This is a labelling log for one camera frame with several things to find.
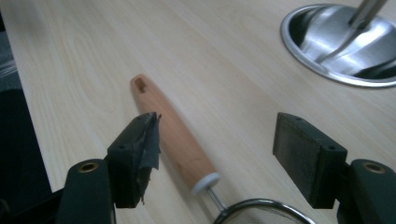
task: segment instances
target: metal bowl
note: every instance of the metal bowl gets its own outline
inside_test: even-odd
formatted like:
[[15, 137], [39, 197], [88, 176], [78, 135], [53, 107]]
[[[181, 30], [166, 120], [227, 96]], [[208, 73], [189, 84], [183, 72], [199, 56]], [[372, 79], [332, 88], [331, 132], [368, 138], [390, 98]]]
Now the metal bowl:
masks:
[[396, 85], [396, 29], [376, 16], [364, 29], [349, 25], [356, 8], [311, 5], [283, 20], [286, 47], [314, 72], [348, 85], [384, 88]]

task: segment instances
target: black plastic part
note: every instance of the black plastic part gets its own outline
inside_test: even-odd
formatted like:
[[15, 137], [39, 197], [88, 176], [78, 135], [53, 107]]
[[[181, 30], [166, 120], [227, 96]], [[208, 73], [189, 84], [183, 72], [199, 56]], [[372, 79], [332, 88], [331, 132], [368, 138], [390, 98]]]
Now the black plastic part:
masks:
[[105, 161], [88, 160], [70, 168], [56, 223], [116, 223]]
[[348, 172], [350, 191], [363, 223], [396, 223], [396, 174], [376, 161], [355, 160]]
[[313, 208], [332, 208], [347, 150], [299, 117], [278, 113], [273, 153]]
[[158, 169], [158, 122], [156, 113], [133, 119], [107, 150], [105, 160], [118, 208], [135, 208], [143, 200], [151, 168]]
[[337, 210], [338, 224], [361, 224], [361, 213], [359, 212], [356, 201], [353, 198], [352, 190], [348, 183], [350, 165], [346, 164], [344, 172], [339, 174], [337, 182], [337, 200], [340, 203]]

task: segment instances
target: light wood surface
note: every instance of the light wood surface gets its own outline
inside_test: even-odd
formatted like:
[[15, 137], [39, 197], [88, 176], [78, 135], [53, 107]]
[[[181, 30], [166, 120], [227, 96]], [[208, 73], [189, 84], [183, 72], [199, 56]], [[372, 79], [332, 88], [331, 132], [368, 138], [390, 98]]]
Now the light wood surface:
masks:
[[[396, 169], [396, 89], [366, 90], [320, 77], [284, 47], [279, 26], [297, 7], [358, 0], [3, 0], [1, 12], [52, 189], [79, 161], [103, 158], [138, 115], [129, 81], [154, 80], [222, 176], [218, 195], [314, 210], [272, 155], [276, 113], [302, 117], [348, 149]], [[380, 15], [396, 23], [396, 1]], [[162, 154], [146, 204], [119, 223], [210, 223]]]

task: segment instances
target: kitchen utensil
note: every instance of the kitchen utensil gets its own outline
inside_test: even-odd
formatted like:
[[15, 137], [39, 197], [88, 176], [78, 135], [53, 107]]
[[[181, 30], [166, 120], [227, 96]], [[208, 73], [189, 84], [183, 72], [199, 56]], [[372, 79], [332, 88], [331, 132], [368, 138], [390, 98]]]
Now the kitchen utensil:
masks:
[[358, 8], [331, 4], [300, 7], [281, 24], [290, 53], [326, 78], [365, 88], [396, 86], [396, 28], [376, 16], [386, 0]]
[[295, 208], [274, 200], [250, 199], [227, 207], [212, 189], [219, 181], [214, 165], [161, 91], [144, 75], [133, 78], [131, 86], [142, 113], [162, 115], [160, 146], [192, 193], [207, 190], [220, 210], [215, 223], [314, 223]]

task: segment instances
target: wooden handle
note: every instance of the wooden handle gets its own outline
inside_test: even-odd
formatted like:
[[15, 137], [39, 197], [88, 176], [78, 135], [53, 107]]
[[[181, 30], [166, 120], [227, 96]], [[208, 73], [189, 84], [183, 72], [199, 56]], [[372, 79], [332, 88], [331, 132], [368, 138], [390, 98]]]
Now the wooden handle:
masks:
[[191, 191], [198, 193], [215, 185], [219, 181], [215, 167], [157, 86], [144, 75], [134, 77], [131, 86], [141, 113], [162, 115], [161, 149], [176, 164]]

